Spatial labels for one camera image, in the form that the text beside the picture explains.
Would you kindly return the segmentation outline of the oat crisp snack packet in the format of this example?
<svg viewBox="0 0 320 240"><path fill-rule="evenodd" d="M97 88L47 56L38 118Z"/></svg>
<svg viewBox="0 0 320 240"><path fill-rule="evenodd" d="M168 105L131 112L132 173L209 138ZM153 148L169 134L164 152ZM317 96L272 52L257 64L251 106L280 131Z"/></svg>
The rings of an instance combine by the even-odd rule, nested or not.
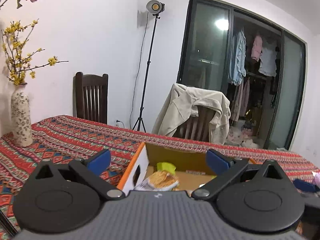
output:
<svg viewBox="0 0 320 240"><path fill-rule="evenodd" d="M167 172L157 171L137 185L136 191L171 191L179 185L178 178Z"/></svg>

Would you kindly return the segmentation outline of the purple object on table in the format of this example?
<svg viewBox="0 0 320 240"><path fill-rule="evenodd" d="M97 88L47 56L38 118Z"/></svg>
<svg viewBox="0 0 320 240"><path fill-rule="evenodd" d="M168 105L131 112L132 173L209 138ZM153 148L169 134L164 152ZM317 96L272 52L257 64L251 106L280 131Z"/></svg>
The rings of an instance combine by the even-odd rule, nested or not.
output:
<svg viewBox="0 0 320 240"><path fill-rule="evenodd" d="M312 183L320 188L320 173L312 171L312 175L313 175Z"/></svg>

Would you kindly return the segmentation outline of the orange cardboard snack box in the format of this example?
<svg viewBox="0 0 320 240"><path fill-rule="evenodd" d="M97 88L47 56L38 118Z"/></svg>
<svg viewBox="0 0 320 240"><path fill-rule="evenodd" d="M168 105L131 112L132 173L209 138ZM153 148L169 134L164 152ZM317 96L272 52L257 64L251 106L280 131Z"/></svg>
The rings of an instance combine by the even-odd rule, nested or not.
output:
<svg viewBox="0 0 320 240"><path fill-rule="evenodd" d="M157 171L164 171L177 178L178 185L174 190L191 192L221 175L238 160L239 157L224 156L214 149L196 153L143 142L117 188L125 194L131 190L143 190L143 181Z"/></svg>

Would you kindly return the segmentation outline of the wooden chair with jacket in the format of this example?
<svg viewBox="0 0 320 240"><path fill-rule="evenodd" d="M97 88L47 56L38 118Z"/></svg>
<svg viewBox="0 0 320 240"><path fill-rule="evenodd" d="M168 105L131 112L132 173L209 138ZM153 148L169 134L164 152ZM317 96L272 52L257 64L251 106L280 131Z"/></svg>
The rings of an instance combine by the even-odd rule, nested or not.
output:
<svg viewBox="0 0 320 240"><path fill-rule="evenodd" d="M202 106L197 106L197 110L198 116L190 116L186 122L178 126L173 137L209 142L209 122L215 111Z"/></svg>

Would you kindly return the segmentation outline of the red patterned tablecloth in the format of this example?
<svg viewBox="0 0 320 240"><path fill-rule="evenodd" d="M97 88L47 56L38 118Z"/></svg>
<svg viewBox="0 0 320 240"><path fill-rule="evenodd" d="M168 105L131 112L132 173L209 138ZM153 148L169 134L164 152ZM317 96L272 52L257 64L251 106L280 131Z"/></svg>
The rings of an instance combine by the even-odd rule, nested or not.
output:
<svg viewBox="0 0 320 240"><path fill-rule="evenodd" d="M200 153L214 148L229 157L251 158L257 163L270 157L281 165L290 179L312 181L311 173L319 171L311 162L291 152L161 137L67 115L54 116L33 124L32 134L33 143L26 148L15 146L11 133L1 137L1 211L15 229L19 227L12 212L14 196L43 159L64 164L75 157L89 157L98 150L108 148L112 164L103 172L102 178L114 185L119 183L141 142Z"/></svg>

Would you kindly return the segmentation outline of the green snack packet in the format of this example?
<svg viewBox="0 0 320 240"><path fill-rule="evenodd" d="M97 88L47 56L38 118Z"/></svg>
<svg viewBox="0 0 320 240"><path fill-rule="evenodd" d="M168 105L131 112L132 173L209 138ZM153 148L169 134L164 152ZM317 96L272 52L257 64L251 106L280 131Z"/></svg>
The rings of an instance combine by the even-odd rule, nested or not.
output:
<svg viewBox="0 0 320 240"><path fill-rule="evenodd" d="M156 167L157 167L157 171L166 171L172 175L175 175L176 166L172 163L160 162L160 163L157 163Z"/></svg>

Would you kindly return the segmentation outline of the beige jacket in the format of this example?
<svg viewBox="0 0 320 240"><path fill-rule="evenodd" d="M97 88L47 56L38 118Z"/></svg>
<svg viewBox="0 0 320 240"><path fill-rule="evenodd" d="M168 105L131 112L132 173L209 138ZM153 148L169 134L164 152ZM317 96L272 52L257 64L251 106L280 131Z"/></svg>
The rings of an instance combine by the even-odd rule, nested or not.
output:
<svg viewBox="0 0 320 240"><path fill-rule="evenodd" d="M178 126L190 117L198 117L199 107L204 107L214 112L208 121L209 142L223 145L229 132L229 106L230 101L220 91L175 83L157 116L152 133L172 137Z"/></svg>

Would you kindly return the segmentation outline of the dark wooden chair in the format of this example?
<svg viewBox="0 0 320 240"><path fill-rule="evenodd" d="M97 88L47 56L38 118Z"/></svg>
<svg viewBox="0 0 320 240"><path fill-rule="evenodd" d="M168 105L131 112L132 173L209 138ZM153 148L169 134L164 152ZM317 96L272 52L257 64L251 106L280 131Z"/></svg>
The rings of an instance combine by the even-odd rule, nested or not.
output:
<svg viewBox="0 0 320 240"><path fill-rule="evenodd" d="M108 74L77 72L74 77L76 116L107 124Z"/></svg>

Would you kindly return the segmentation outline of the floral ceramic vase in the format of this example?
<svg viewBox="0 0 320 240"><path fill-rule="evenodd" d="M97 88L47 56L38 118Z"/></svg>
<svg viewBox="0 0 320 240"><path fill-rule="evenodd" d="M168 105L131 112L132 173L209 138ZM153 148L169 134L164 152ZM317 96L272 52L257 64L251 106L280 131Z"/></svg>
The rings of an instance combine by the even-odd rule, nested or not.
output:
<svg viewBox="0 0 320 240"><path fill-rule="evenodd" d="M18 85L11 95L11 126L14 144L18 147L27 147L33 142L29 97L24 90L25 85Z"/></svg>

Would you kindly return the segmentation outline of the light blue hanging shirt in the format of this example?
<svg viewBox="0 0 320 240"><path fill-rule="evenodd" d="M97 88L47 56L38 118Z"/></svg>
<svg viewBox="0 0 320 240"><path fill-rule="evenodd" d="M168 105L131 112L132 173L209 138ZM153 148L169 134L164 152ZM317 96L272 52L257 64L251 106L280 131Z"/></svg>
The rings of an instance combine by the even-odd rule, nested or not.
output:
<svg viewBox="0 0 320 240"><path fill-rule="evenodd" d="M244 28L232 37L231 60L229 63L228 82L238 86L246 76L246 37Z"/></svg>

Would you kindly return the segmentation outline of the black framed glass door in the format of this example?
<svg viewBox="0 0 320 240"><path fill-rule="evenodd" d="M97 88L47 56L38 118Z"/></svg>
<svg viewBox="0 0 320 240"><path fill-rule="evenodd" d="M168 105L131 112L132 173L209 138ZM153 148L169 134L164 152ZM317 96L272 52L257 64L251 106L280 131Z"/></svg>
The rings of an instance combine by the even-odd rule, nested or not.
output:
<svg viewBox="0 0 320 240"><path fill-rule="evenodd" d="M250 12L189 0L178 83L230 101L227 143L290 150L302 109L305 43Z"/></svg>

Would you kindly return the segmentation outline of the white hanging top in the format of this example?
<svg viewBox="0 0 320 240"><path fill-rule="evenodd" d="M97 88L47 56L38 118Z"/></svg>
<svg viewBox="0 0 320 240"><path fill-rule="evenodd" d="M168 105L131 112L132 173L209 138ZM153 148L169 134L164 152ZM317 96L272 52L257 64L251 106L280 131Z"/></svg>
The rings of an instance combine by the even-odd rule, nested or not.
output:
<svg viewBox="0 0 320 240"><path fill-rule="evenodd" d="M267 41L263 43L263 47L260 55L259 73L265 76L269 76L269 77L276 76L276 70L277 70L276 46L277 46L276 41L274 41L273 43L268 43Z"/></svg>

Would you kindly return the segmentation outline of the pink hanging garment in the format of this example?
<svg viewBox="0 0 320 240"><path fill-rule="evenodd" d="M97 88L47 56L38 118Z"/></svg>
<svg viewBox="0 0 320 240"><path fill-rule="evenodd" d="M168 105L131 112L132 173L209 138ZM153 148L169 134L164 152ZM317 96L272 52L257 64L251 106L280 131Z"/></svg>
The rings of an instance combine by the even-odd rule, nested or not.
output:
<svg viewBox="0 0 320 240"><path fill-rule="evenodd" d="M263 39L260 35L257 35L253 41L251 59L258 62L262 54L262 48L263 48Z"/></svg>

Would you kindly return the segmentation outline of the yellow flower branches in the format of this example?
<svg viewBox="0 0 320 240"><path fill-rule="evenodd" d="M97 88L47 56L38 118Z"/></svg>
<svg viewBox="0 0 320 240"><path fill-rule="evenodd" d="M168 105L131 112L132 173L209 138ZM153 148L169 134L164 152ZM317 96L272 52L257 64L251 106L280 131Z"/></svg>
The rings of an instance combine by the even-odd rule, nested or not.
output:
<svg viewBox="0 0 320 240"><path fill-rule="evenodd" d="M7 79L16 87L27 84L25 80L27 73L34 79L35 70L68 62L67 60L59 60L57 56L52 56L44 64L31 65L33 57L44 51L43 48L38 48L30 53L24 52L38 23L39 20L33 20L28 25L23 25L20 21L12 21L5 29L1 30L1 49L4 52L5 65L8 70Z"/></svg>

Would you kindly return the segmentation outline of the studio light on stand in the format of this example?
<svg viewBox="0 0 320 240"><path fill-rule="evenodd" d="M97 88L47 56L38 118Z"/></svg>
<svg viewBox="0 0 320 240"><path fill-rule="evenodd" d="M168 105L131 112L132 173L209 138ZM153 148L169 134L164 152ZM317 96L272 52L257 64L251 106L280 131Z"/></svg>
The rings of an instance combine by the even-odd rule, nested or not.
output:
<svg viewBox="0 0 320 240"><path fill-rule="evenodd" d="M150 64L151 64L152 49L153 49L153 43L154 43L154 39L155 39L157 22L160 19L159 15L165 10L165 4L158 1L158 0L150 0L146 4L146 10L147 10L147 17L146 17L144 36L143 36L142 44L140 47L139 68L140 68L140 63L141 63L141 59L142 59L143 44L144 44L144 39L145 39L145 35L146 35L146 29L148 27L148 22L149 22L149 15L152 15L154 17L154 24L153 24L152 35L151 35L148 60L146 62L146 71L145 71L145 76L144 76L144 84L143 84L142 98L141 98L140 109L139 109L139 116L138 116L134 126L132 127L132 129L136 130L136 131L140 131L142 128L144 132L146 132L146 127L145 127L144 120L143 120L143 111L144 111L144 101L145 101L146 87L147 87L147 82L148 82L149 69L150 69Z"/></svg>

